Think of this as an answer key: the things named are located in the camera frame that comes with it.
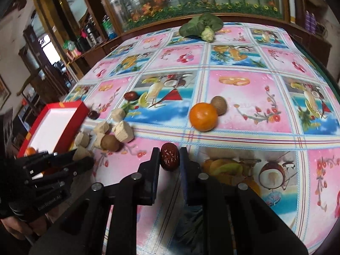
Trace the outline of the person's left hand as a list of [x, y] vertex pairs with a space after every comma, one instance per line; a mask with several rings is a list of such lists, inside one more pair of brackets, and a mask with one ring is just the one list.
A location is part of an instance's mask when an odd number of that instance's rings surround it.
[[1, 219], [1, 222], [11, 235], [20, 240], [25, 239], [26, 236], [32, 235], [33, 233], [42, 235], [47, 230], [46, 217], [40, 217], [29, 224], [17, 219], [16, 217]]

